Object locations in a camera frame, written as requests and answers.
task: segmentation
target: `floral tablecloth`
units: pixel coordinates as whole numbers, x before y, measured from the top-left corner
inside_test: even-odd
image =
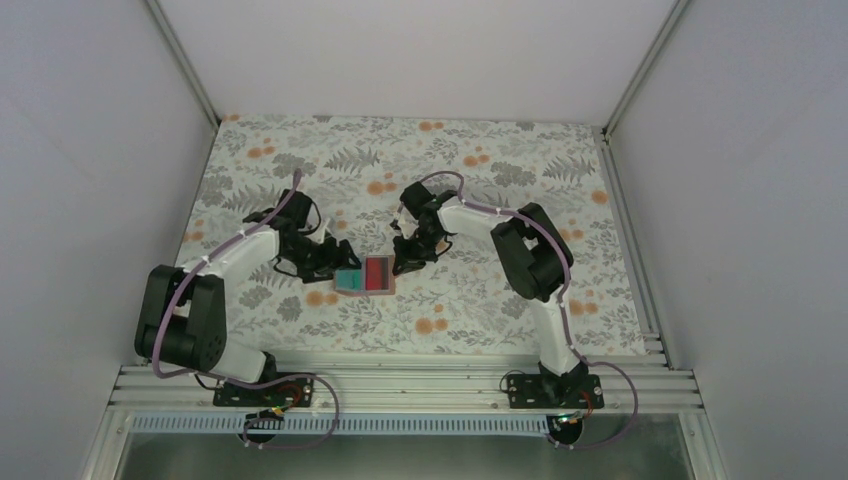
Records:
[[[273,206],[301,168],[301,189],[360,258],[392,253],[403,188],[436,170],[466,177],[466,195],[542,205],[574,252],[569,310],[587,354],[645,353],[600,162],[583,125],[329,116],[229,115],[221,125],[179,262],[229,238]],[[451,177],[428,187],[454,187]],[[229,302],[230,335],[262,349],[534,354],[527,301],[494,248],[455,237],[442,259],[397,279],[393,296],[343,297],[302,285],[269,262]]]

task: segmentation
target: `metal frame edge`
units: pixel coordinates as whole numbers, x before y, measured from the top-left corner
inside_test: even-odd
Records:
[[[657,308],[651,281],[647,274],[645,259],[639,247],[633,216],[630,213],[624,188],[621,184],[618,166],[603,131],[598,127],[593,127],[592,134],[595,138],[595,145],[598,148],[598,156],[603,164],[604,179],[609,187],[609,194],[612,197],[612,203],[614,205],[613,216],[616,219],[616,229],[621,236],[620,240],[624,247],[625,262],[627,262],[628,266],[627,275],[638,293],[638,301],[636,302],[636,307],[640,310],[638,313],[640,317],[645,317],[645,321],[651,332],[660,334],[659,340],[662,342],[663,352],[668,360],[668,366],[670,369],[674,369],[679,364],[680,357],[676,353],[676,346],[672,337],[667,334],[668,328],[666,328],[665,321]]]
[[[706,413],[681,413],[679,418],[695,480],[727,480]]]
[[[691,0],[676,0],[674,5],[672,5],[665,21],[660,27],[659,32],[657,32],[656,37],[654,37],[654,41],[648,48],[648,52],[645,54],[642,62],[639,63],[639,67],[633,74],[633,78],[630,79],[630,82],[624,89],[624,93],[615,105],[615,109],[613,109],[612,115],[610,115],[609,121],[607,121],[607,125],[604,129],[604,133],[606,135],[611,135],[612,132],[615,131],[618,126],[618,122],[621,121],[621,118],[624,116],[627,108],[633,102],[633,99],[642,87],[645,78],[647,78],[648,74],[651,73],[651,70],[656,65],[657,58],[660,53],[662,53],[665,49],[669,39],[676,31],[676,28],[680,24],[680,20],[690,3],[692,3]]]
[[[173,27],[171,27],[171,23],[168,21],[168,16],[165,15],[165,10],[162,8],[162,5],[159,4],[159,0],[144,0],[144,4],[147,6],[147,10],[152,17],[153,22],[156,24],[156,27],[159,29],[162,39],[168,45],[168,49],[171,51],[174,61],[177,62],[177,66],[182,72],[186,83],[188,83],[192,94],[194,94],[195,100],[197,100],[197,103],[201,110],[203,110],[203,114],[206,116],[206,119],[217,133],[219,124],[218,115],[215,113],[215,108],[212,106],[212,101],[209,99],[206,89],[203,88],[203,83],[200,81],[200,77],[198,77],[197,72],[194,70],[185,50],[180,44],[176,32],[174,32]]]

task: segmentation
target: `black mounting bracket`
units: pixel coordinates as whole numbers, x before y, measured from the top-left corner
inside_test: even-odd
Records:
[[[604,407],[601,379],[589,374],[589,367],[580,362],[563,375],[556,375],[541,363],[539,374],[510,373],[506,375],[509,408],[552,409]]]
[[[294,373],[277,373],[282,378]],[[215,390],[212,405],[216,407],[302,407],[312,405],[312,392],[315,384],[311,378],[296,378],[262,390],[250,390],[230,383]]]
[[[597,375],[589,375],[570,395],[564,398],[552,397],[545,388],[542,375],[510,374],[506,377],[509,392],[509,408],[516,409],[551,409],[551,408],[582,408],[589,407],[586,402],[587,394],[592,408],[597,410],[604,407],[604,395],[601,380]]]

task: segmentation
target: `aluminum frame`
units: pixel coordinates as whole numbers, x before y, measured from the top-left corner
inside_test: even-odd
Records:
[[[615,226],[621,239],[624,261],[627,265],[627,276],[633,290],[633,300],[636,304],[639,322],[646,332],[658,334],[658,339],[662,342],[662,350],[668,359],[668,367],[675,369],[679,365],[681,357],[677,353],[677,347],[672,337],[663,334],[663,332],[668,331],[668,328],[666,328],[665,319],[659,314],[657,309],[645,259],[639,248],[639,240],[636,235],[633,217],[627,206],[627,199],[621,185],[621,177],[619,176],[615,158],[612,155],[608,137],[598,127],[592,128],[592,134],[595,139],[595,146],[598,149],[598,156],[603,163],[604,180],[607,184],[609,195],[612,198],[610,204],[613,206]]]

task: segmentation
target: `orange flower pattern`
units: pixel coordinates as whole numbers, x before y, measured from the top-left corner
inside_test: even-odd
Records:
[[[401,192],[436,170],[465,174],[466,194],[479,202],[539,203],[574,252],[568,310],[582,352],[645,353],[613,223],[614,200],[588,127],[228,115],[179,262],[229,238],[246,213],[273,206],[296,168],[304,172],[301,190],[360,257],[392,252],[389,223]],[[427,185],[438,192],[455,181],[434,178]],[[272,350],[537,353],[529,304],[509,288],[494,249],[467,237],[452,241],[438,263],[398,277],[395,295],[386,297],[338,295],[330,282],[303,285],[263,265],[234,287],[230,334]]]

